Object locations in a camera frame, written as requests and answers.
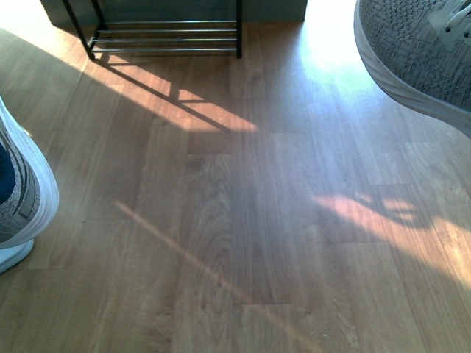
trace gray knit sneaker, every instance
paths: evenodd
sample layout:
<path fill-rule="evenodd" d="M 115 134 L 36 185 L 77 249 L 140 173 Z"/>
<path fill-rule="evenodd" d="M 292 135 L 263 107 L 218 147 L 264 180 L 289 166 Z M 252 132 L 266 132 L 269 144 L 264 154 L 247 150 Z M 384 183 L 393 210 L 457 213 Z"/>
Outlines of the gray knit sneaker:
<path fill-rule="evenodd" d="M 0 99 L 0 273 L 27 256 L 58 205 L 46 158 Z"/>
<path fill-rule="evenodd" d="M 471 0 L 357 0 L 355 40 L 382 90 L 471 138 Z"/>

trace wood grain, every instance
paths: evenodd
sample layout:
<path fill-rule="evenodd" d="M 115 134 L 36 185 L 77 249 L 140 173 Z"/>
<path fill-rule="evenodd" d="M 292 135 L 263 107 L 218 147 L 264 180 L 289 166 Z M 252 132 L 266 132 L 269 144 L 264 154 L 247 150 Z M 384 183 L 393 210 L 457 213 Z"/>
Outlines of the wood grain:
<path fill-rule="evenodd" d="M 353 0 L 244 24 L 242 60 L 96 62 L 33 2 L 0 94 L 61 200 L 0 352 L 471 351 L 471 140 L 376 87 Z"/>

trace white sole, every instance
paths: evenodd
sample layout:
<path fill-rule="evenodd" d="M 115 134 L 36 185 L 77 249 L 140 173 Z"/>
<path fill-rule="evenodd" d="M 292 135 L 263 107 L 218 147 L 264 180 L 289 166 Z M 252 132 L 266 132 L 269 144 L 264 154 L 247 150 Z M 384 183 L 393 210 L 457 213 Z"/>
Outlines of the white sole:
<path fill-rule="evenodd" d="M 1 99 L 0 118 L 7 129 L 11 141 L 23 155 L 24 159 L 30 164 L 38 179 L 40 188 L 40 204 L 38 211 L 26 227 L 11 239 L 0 243 L 0 249 L 6 249 L 26 243 L 47 228 L 59 207 L 59 190 L 54 174 L 46 158 L 34 141 L 12 117 Z"/>
<path fill-rule="evenodd" d="M 418 113 L 426 114 L 454 126 L 471 138 L 471 113 L 454 105 L 428 96 L 406 84 L 395 76 L 379 59 L 369 46 L 360 21 L 357 1 L 353 30 L 361 59 L 369 75 L 388 96 L 403 106 Z"/>
<path fill-rule="evenodd" d="M 0 249 L 0 274 L 22 261 L 32 250 L 34 240 L 8 249 Z"/>

